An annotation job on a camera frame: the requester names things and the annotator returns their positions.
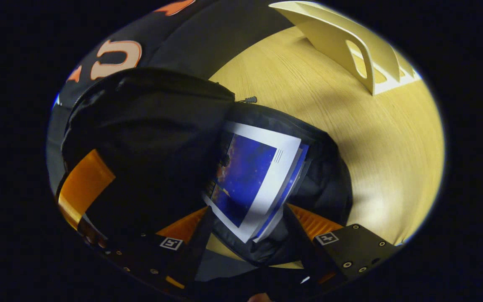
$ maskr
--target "wooden floor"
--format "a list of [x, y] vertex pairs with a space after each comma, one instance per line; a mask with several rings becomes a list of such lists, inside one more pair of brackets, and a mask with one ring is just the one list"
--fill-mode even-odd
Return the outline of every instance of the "wooden floor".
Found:
[[257, 96], [260, 105], [330, 134], [353, 182], [348, 224], [364, 225], [394, 244], [421, 225], [444, 166], [443, 128], [423, 81], [372, 96], [296, 27], [244, 50], [210, 80], [236, 100]]

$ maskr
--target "black backpack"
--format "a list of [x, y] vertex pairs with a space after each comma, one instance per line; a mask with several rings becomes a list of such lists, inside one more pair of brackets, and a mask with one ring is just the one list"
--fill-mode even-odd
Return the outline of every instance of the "black backpack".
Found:
[[[61, 146], [66, 174], [57, 194], [96, 149], [117, 177], [87, 209], [88, 220], [118, 242], [157, 232], [205, 206], [201, 192], [216, 172], [226, 120], [301, 138], [309, 145], [306, 164], [287, 202], [346, 224], [351, 180], [327, 132], [275, 109], [236, 102], [218, 83], [155, 68], [120, 71], [78, 98]], [[243, 243], [217, 218], [213, 233], [255, 266], [299, 259], [283, 221], [259, 243]]]

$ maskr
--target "black background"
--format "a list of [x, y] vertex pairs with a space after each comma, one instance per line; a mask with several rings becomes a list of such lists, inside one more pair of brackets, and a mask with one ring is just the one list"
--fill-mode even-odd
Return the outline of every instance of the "black background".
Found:
[[[75, 64], [167, 2], [0, 3], [0, 300], [163, 300], [97, 258], [66, 224], [44, 146], [52, 103]], [[328, 300], [483, 301], [483, 2], [329, 5], [414, 61], [443, 113], [448, 157], [424, 228], [393, 260]]]

